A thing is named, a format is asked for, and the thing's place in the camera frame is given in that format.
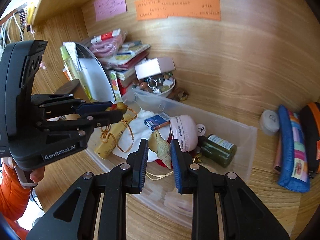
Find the orange sleeve forearm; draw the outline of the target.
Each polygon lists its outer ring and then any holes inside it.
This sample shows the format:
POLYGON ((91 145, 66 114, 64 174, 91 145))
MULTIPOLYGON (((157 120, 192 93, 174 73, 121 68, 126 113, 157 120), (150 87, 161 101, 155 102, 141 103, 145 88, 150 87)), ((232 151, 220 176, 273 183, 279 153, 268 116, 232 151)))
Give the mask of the orange sleeve forearm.
POLYGON ((5 162, 2 164, 1 214, 18 237, 20 237, 20 239, 26 239, 29 231, 19 226, 17 220, 23 216, 27 208, 30 189, 25 189, 21 186, 14 169, 5 162))

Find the person's left hand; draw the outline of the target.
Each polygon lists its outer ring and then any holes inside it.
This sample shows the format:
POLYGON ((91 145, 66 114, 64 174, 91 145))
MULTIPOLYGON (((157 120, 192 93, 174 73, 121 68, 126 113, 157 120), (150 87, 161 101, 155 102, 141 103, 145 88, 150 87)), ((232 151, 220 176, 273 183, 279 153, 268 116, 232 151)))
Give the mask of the person's left hand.
MULTIPOLYGON (((11 168, 13 171, 15 171, 12 157, 3 158, 2 163, 5 164, 7 167, 11 168)), ((30 179, 35 183, 39 183, 44 178, 44 173, 45 167, 33 170, 30 174, 30 179)))

